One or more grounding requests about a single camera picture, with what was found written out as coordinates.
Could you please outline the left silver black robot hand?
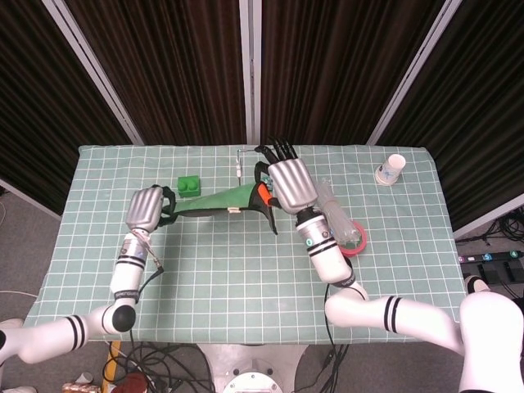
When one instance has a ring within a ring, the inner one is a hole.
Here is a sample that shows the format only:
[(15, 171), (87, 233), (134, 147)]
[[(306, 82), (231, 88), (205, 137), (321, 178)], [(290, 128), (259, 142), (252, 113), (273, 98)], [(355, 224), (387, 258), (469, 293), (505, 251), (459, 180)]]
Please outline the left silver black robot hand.
[(155, 184), (133, 194), (125, 223), (130, 230), (152, 233), (176, 220), (175, 206), (174, 192), (169, 187)]

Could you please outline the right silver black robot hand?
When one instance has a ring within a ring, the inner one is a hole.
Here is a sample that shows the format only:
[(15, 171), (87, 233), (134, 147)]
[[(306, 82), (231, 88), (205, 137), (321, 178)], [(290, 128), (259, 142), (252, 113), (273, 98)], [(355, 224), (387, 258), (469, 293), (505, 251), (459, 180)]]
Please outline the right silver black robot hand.
[(285, 139), (275, 138), (273, 149), (266, 145), (255, 147), (268, 161), (262, 171), (271, 178), (273, 195), (269, 204), (290, 215), (312, 208), (318, 194), (304, 161), (295, 148)]

